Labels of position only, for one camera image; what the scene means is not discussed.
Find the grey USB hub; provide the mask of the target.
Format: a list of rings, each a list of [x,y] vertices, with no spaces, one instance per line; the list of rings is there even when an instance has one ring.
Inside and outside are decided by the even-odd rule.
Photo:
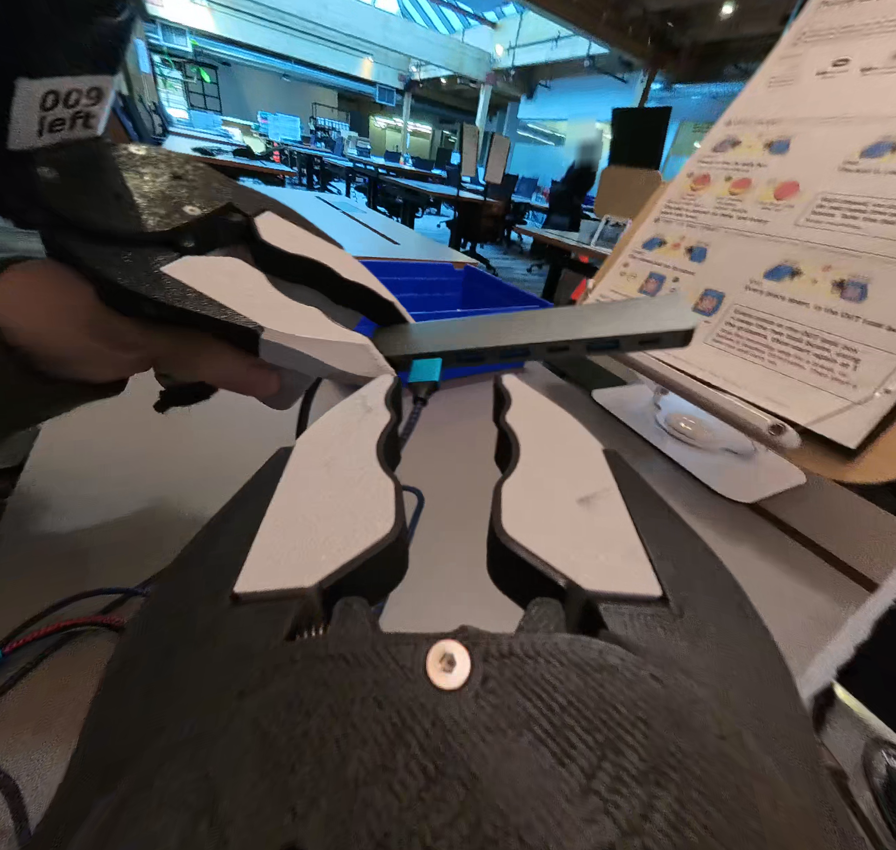
[[[372,342],[397,370],[426,358],[505,366],[685,348],[698,324],[685,299],[668,295],[407,323],[376,329]]]

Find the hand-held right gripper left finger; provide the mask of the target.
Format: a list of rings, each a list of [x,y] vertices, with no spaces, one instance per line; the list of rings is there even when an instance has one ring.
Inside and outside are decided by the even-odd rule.
[[[380,376],[297,438],[235,581],[237,599],[323,590],[398,538],[404,503],[387,445],[400,404],[399,379]]]

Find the clear plastic bin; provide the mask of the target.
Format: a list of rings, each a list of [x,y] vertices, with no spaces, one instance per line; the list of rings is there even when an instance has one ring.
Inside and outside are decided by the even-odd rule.
[[[866,846],[894,848],[894,578],[844,622],[798,679],[798,690]]]

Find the white stand base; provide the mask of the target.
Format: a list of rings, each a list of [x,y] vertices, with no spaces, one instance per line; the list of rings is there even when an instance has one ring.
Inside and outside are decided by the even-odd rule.
[[[644,383],[592,399],[657,451],[727,499],[753,504],[804,486],[806,474],[760,442],[669,391]]]

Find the blue plastic bin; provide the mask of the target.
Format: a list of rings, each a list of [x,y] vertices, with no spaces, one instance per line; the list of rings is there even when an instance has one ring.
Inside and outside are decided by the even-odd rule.
[[[360,261],[417,322],[551,307],[547,301],[474,266],[385,259]]]

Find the black monitor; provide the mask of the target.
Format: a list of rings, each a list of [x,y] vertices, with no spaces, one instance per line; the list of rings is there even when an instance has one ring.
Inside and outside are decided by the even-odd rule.
[[[659,171],[672,110],[669,105],[615,107],[608,166]]]

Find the printed instruction sheet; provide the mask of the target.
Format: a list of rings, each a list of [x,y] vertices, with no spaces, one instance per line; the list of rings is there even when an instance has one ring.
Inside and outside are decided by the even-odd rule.
[[[678,371],[850,451],[894,411],[895,0],[811,0],[583,301],[678,295]]]

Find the brown wooden desk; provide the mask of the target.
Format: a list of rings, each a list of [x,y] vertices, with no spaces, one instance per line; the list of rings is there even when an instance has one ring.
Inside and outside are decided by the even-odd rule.
[[[547,252],[536,256],[547,265],[542,288],[542,297],[547,300],[553,299],[564,272],[591,279],[613,251],[613,248],[593,247],[579,241],[575,231],[533,228],[528,225],[518,225],[513,230],[521,236],[529,237],[533,244],[547,249]]]
[[[296,169],[268,160],[236,157],[233,146],[171,134],[162,142],[161,147],[169,152],[191,156],[235,180],[246,179],[271,186],[297,183]]]

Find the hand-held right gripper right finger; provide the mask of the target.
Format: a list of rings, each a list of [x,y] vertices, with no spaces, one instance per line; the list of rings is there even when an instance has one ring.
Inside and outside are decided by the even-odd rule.
[[[514,602],[657,601],[660,580],[596,436],[520,377],[494,383],[487,571]]]

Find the person's left hand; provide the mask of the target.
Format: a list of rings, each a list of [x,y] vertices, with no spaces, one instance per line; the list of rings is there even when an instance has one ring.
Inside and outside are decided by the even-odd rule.
[[[152,371],[263,402],[281,390],[279,372],[258,357],[197,330],[121,315],[77,272],[51,260],[19,262],[2,273],[1,333],[40,372],[77,383]]]

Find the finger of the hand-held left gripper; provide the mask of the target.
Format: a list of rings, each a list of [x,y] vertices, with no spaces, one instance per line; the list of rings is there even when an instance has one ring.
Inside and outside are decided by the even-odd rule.
[[[347,384],[396,374],[373,342],[357,332],[361,315],[319,291],[270,279],[224,255],[185,256],[162,271],[258,325],[259,354],[279,369]]]
[[[252,260],[268,278],[303,288],[314,299],[380,327],[413,323],[399,299],[338,245],[269,210],[252,219],[251,235]]]

